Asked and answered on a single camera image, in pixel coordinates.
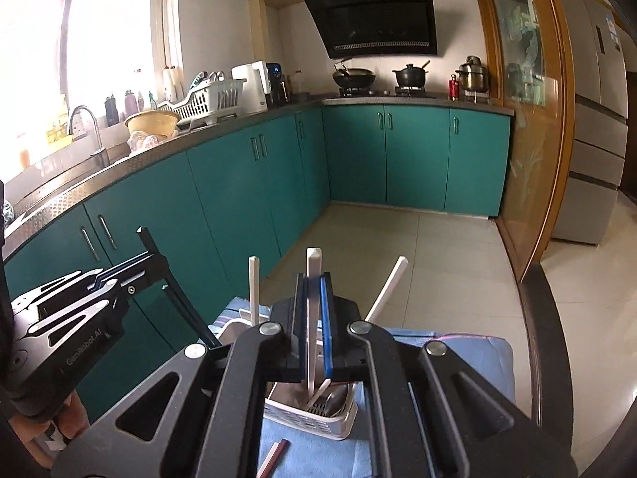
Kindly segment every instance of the beige floor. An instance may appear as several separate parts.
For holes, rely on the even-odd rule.
[[[542,266],[565,332],[584,471],[637,395],[637,207],[620,194],[600,246],[552,242]]]
[[[514,350],[518,407],[531,411],[531,374],[522,310],[492,221],[343,204],[330,205],[261,285],[261,302],[294,292],[305,250],[321,247],[334,292],[371,308],[396,259],[410,262],[378,324],[505,338]]]

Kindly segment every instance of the plastic bowl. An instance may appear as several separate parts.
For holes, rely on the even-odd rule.
[[[131,115],[124,125],[132,135],[135,131],[143,131],[149,135],[171,137],[180,116],[172,111],[150,110]]]

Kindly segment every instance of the black range hood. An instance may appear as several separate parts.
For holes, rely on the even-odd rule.
[[[437,55],[433,0],[305,0],[330,59]]]

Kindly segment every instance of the white plastic basket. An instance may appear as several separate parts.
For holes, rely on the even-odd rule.
[[[249,329],[252,325],[250,321],[242,318],[235,318],[224,325],[218,338],[224,345],[235,341],[241,333]],[[319,353],[322,350],[322,343],[317,342]],[[324,372],[321,364],[317,365],[317,380],[323,380],[321,373]],[[349,385],[349,391],[345,400],[345,405],[341,412],[335,417],[323,417],[315,415],[305,410],[301,410],[287,403],[294,403],[295,389],[298,385],[288,383],[275,383],[266,398],[266,406],[263,416],[266,419],[288,426],[289,428],[300,429],[307,433],[313,433],[326,439],[342,441],[349,437],[354,425],[358,405],[356,404],[356,391],[358,384]]]
[[[220,118],[238,116],[241,113],[241,96],[246,79],[203,82],[188,92],[184,100],[177,104],[164,101],[158,110],[174,111],[181,118],[178,125],[201,121],[216,124]]]

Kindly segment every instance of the gray refrigerator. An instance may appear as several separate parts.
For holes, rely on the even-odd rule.
[[[562,0],[575,71],[575,140],[552,236],[598,245],[622,180],[628,134],[623,51],[613,13],[596,0]]]

